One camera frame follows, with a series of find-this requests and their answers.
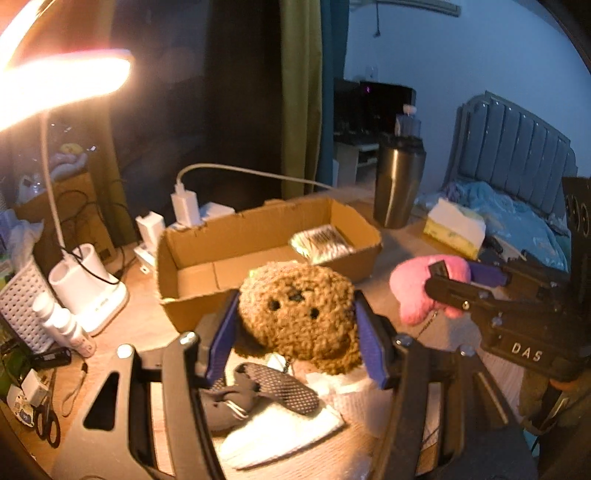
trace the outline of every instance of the scissors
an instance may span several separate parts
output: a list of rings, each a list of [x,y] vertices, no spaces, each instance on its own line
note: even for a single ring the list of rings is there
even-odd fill
[[[47,440],[52,448],[58,448],[61,441],[60,422],[57,414],[53,410],[53,391],[56,387],[57,368],[53,369],[51,379],[49,380],[49,390],[45,399],[35,408],[34,425],[37,436],[41,440]]]

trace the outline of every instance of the lamp arm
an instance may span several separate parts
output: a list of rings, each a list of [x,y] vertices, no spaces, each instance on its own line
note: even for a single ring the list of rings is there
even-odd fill
[[[66,243],[64,242],[64,234],[61,231],[60,217],[57,214],[56,198],[53,195],[53,186],[51,184],[51,177],[49,175],[49,146],[47,142],[47,122],[49,121],[49,110],[41,113],[41,165],[43,166],[43,179],[47,189],[47,197],[49,198],[49,207],[51,209],[51,216],[53,223],[56,226],[57,242],[61,247],[61,253],[66,257]]]

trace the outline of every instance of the teal curtain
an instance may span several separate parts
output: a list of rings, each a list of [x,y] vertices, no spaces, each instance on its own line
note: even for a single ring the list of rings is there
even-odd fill
[[[322,25],[322,133],[316,180],[332,184],[334,79],[343,78],[347,35],[349,32],[349,0],[320,0]]]

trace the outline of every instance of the cardboard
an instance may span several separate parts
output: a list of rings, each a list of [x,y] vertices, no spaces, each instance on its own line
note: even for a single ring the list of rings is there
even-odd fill
[[[353,207],[328,197],[274,200],[185,231],[166,229],[158,244],[156,275],[160,303],[171,323],[179,332],[193,330],[253,268],[271,261],[306,262],[289,245],[290,238],[327,223],[355,251],[323,265],[353,282],[369,277],[382,249],[379,230]]]
[[[109,232],[103,221],[101,213],[95,206],[88,206],[80,211],[86,198],[89,202],[96,201],[95,187],[90,178],[90,173],[83,172],[67,180],[54,183],[53,192],[57,202],[57,213],[62,221],[65,221],[61,229],[64,241],[68,249],[73,249],[81,244],[92,244],[103,263],[108,263],[117,258],[117,252],[109,236]],[[47,192],[39,194],[29,202],[14,208],[17,217],[28,220],[31,223],[45,222],[45,228],[41,238],[35,244],[33,254],[41,271],[49,275],[51,269],[61,260],[62,253],[57,244],[56,229],[53,225],[53,217],[47,199]]]

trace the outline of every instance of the white cable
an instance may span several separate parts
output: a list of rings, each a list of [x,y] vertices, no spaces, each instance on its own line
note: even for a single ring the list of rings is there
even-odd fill
[[[188,171],[195,170],[197,168],[218,168],[220,170],[240,171],[242,173],[250,173],[252,175],[258,175],[260,177],[268,177],[270,179],[296,181],[298,183],[315,185],[317,187],[322,187],[324,189],[329,189],[329,190],[335,189],[331,185],[326,185],[325,183],[320,183],[319,181],[299,179],[297,177],[288,177],[286,175],[278,175],[277,173],[268,173],[266,171],[251,170],[250,168],[234,167],[232,165],[220,165],[217,163],[194,163],[193,165],[188,165],[187,167],[183,168],[180,172],[178,172],[177,183],[181,183],[183,175],[185,175]]]
[[[63,248],[62,254],[66,256],[66,243],[64,242],[64,234],[61,231],[60,217],[57,214],[56,198],[53,195],[53,186],[51,184],[51,177],[49,175],[49,147],[47,145],[47,122],[49,121],[49,111],[41,114],[41,165],[43,167],[43,177],[45,180],[45,188],[47,196],[49,197],[49,207],[51,209],[51,216],[53,223],[56,224],[57,243]]]

